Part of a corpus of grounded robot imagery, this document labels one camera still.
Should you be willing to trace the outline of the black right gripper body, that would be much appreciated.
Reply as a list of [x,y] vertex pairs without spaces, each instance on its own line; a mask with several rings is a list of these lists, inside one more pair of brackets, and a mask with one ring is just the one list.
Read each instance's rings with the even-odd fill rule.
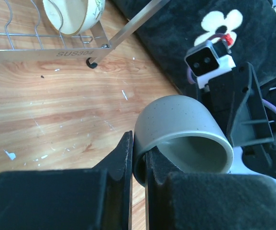
[[276,106],[263,98],[253,66],[245,62],[209,81],[195,98],[210,111],[244,165],[276,179]]

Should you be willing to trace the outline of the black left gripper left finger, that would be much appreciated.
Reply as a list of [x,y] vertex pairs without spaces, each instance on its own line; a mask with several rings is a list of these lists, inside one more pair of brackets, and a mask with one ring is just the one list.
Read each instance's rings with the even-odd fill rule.
[[129,230],[132,132],[92,168],[0,173],[0,230]]

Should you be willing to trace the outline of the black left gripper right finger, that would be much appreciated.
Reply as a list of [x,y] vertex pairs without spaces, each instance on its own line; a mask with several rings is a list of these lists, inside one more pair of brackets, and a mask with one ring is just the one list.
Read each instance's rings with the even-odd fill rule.
[[149,230],[276,230],[276,183],[262,175],[184,173],[145,155]]

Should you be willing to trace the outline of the small grey cup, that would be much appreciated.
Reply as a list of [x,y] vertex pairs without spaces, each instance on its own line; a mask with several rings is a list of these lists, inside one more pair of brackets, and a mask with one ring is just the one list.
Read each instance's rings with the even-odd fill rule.
[[227,173],[234,157],[231,144],[209,110],[183,95],[154,100],[136,120],[133,174],[141,185],[145,185],[144,157],[154,147],[185,173]]

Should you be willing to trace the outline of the steel wire dish rack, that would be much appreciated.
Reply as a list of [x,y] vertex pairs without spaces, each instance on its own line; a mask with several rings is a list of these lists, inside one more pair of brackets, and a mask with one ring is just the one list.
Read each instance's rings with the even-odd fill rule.
[[61,35],[50,24],[42,1],[0,0],[0,63],[83,58],[93,69],[166,5],[165,0],[150,1],[108,38],[100,20],[78,35]]

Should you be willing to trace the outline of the cream bowl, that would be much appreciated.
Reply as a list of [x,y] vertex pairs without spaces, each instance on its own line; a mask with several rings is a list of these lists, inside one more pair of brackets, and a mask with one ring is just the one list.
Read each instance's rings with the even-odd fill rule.
[[55,30],[73,36],[92,28],[102,17],[105,0],[44,0],[44,12]]

